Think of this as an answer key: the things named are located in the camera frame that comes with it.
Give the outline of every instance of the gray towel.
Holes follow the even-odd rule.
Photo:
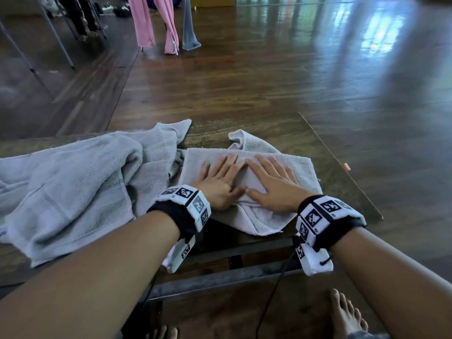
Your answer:
[[[184,153],[184,165],[179,184],[190,184],[196,181],[201,165],[207,161],[214,165],[223,153],[238,153],[238,160],[254,159],[256,153],[264,157],[274,156],[283,165],[293,169],[298,182],[304,188],[322,193],[315,175],[314,166],[309,158],[282,154],[266,141],[251,134],[237,130],[229,133],[234,143],[229,149],[190,148]],[[246,185],[265,193],[265,188],[250,169],[237,176],[237,185]],[[248,196],[242,196],[237,204],[222,212],[213,212],[212,218],[252,235],[269,235],[281,231],[296,214],[278,214],[261,208]]]
[[[195,32],[193,31],[190,0],[182,0],[182,13],[184,14],[184,33],[182,34],[182,48],[189,51],[201,46],[199,41],[196,39]]]
[[[0,159],[0,225],[8,240],[34,267],[142,216],[176,174],[176,146],[190,124],[157,124]]]

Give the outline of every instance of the hand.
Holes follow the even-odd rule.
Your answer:
[[[274,157],[270,157],[270,160],[263,158],[260,154],[255,157],[260,165],[251,159],[245,159],[245,162],[267,193],[260,193],[256,189],[246,189],[246,195],[263,208],[279,213],[297,213],[298,206],[304,199],[316,195],[316,193],[300,187],[292,169],[283,167]]]
[[[245,193],[246,187],[232,188],[235,177],[245,162],[235,163],[237,155],[223,155],[217,164],[210,170],[210,164],[204,163],[198,180],[192,184],[201,190],[212,210],[228,209],[240,196]]]

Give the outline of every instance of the wooden table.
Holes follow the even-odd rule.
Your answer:
[[[228,133],[242,129],[252,135],[266,140],[282,153],[305,156],[312,159],[317,177],[325,194],[337,197],[362,212],[370,225],[382,220],[381,214],[370,202],[359,186],[353,181],[341,164],[331,154],[313,129],[299,113],[246,117],[243,119],[218,120],[192,124],[181,147],[227,148],[230,146]],[[87,139],[100,134],[62,136],[19,141],[0,142],[0,158],[16,156],[41,149],[58,147],[77,140]],[[208,262],[227,257],[238,257],[256,251],[267,251],[291,246],[291,237],[295,234],[294,222],[283,233],[267,237],[255,237],[239,232],[223,224],[207,224],[195,247],[184,264]],[[169,282],[157,284],[150,298],[161,298],[180,294],[177,289],[184,286],[183,292],[238,283],[245,280],[273,276],[281,269],[281,262],[272,262],[260,268],[251,267],[250,273],[241,268],[209,274],[210,282],[205,284],[196,276],[191,280],[183,278],[183,273],[175,273]],[[0,288],[3,294],[13,290],[17,285],[27,281],[42,269],[31,269],[28,259],[12,245],[0,245]]]

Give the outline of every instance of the forearm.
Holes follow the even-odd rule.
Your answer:
[[[72,253],[0,302],[1,336],[111,339],[179,234],[153,211]]]
[[[452,338],[452,286],[363,228],[331,247],[394,339]]]

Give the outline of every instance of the pink cloth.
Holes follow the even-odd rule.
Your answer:
[[[174,55],[176,51],[174,50],[173,41],[171,39],[171,34],[174,36],[174,41],[176,42],[176,47],[179,48],[179,38],[176,32],[176,26],[174,26],[174,8],[173,0],[154,0],[154,3],[159,10],[159,13],[166,24],[166,44],[165,53],[169,55]]]
[[[176,27],[174,26],[173,0],[154,0],[155,5],[166,24],[166,44],[165,53],[174,55],[173,41],[174,36],[176,47],[179,47],[179,38]],[[149,9],[146,0],[129,0],[130,11],[132,12],[133,22],[135,23],[135,32],[137,33],[137,42],[141,47],[151,47],[155,45],[152,22],[150,21]]]
[[[152,30],[146,0],[129,0],[129,5],[135,24],[138,46],[151,47],[155,45],[154,31]]]

